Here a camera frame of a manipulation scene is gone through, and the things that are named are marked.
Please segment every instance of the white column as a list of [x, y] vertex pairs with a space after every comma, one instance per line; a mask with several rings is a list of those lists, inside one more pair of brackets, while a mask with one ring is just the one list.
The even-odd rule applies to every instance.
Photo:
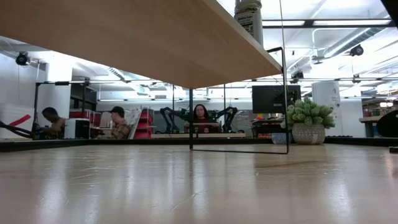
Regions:
[[263, 46], [260, 0], [236, 0], [235, 19]]
[[[44, 81], [50, 82], [71, 81], [71, 63], [62, 60], [62, 58], [47, 63], [44, 79]], [[39, 87], [37, 113], [40, 125], [49, 125], [49, 122], [42, 116], [42, 110], [49, 106], [55, 108], [59, 116], [69, 118], [70, 85], [57, 86], [54, 84], [45, 84]]]
[[334, 128], [326, 129], [327, 136], [343, 135], [343, 120], [341, 118], [340, 89], [338, 82], [317, 82], [312, 84], [312, 99], [318, 105], [333, 108]]

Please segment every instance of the workstation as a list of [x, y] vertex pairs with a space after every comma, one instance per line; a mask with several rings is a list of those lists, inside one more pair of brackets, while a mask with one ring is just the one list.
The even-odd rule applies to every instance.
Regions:
[[397, 223], [382, 2], [7, 1], [0, 18], [3, 222]]

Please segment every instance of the ceiling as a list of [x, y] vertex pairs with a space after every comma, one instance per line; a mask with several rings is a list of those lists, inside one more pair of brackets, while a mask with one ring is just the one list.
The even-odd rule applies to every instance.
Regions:
[[[234, 15], [233, 0], [217, 0], [232, 16]], [[280, 20], [280, 5], [276, 0], [262, 0], [263, 20]], [[283, 19], [382, 19], [388, 16], [380, 0], [282, 0]], [[364, 54], [359, 57], [345, 56], [344, 53], [331, 59], [323, 60], [316, 64], [312, 60], [317, 50], [327, 49], [344, 37], [357, 32], [357, 29], [263, 29], [265, 49], [283, 46], [282, 32], [286, 52], [288, 78], [290, 74], [301, 70], [305, 78], [339, 78], [352, 77], [360, 74], [361, 77], [395, 77], [398, 72], [398, 30], [386, 28], [373, 37], [361, 43]], [[55, 58], [65, 56], [50, 50], [32, 46], [16, 40], [0, 37], [0, 53], [15, 57], [19, 51], [28, 51], [32, 58], [41, 62], [49, 62]], [[271, 54], [281, 63], [280, 53]], [[118, 77], [109, 72], [109, 67], [98, 63], [89, 62], [71, 56], [66, 57], [73, 62], [73, 79], [89, 77], [91, 80], [118, 80]], [[145, 77], [120, 71], [126, 79], [143, 80]], [[280, 75], [267, 77], [268, 79], [281, 78]], [[302, 92], [310, 92], [312, 82], [299, 82]], [[360, 89], [369, 90], [383, 82], [361, 82]], [[148, 87], [149, 91], [170, 91], [170, 88], [154, 90], [153, 83], [139, 83]], [[257, 85], [253, 82], [237, 82], [228, 84], [236, 88], [250, 88]], [[341, 90], [350, 89], [352, 82], [340, 82]], [[100, 89], [100, 85], [92, 85], [92, 88]], [[125, 83], [102, 84], [101, 91], [134, 91]]]

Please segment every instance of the white box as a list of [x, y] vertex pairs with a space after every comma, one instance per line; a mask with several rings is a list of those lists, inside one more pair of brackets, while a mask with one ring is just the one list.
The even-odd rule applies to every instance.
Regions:
[[[34, 108], [29, 108], [26, 106], [0, 103], [0, 121], [2, 121], [4, 124], [11, 124], [23, 118], [24, 121], [21, 124], [16, 125], [16, 127], [31, 131], [34, 119], [34, 111]], [[14, 134], [5, 128], [0, 128], [0, 139], [19, 138], [24, 137]]]

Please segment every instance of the computer monitor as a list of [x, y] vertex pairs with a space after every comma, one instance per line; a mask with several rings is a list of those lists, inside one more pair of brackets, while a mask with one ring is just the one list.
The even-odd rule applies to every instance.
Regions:
[[[284, 87], [282, 85], [253, 86], [253, 113], [285, 113]], [[287, 106], [301, 99], [299, 85], [287, 86]]]

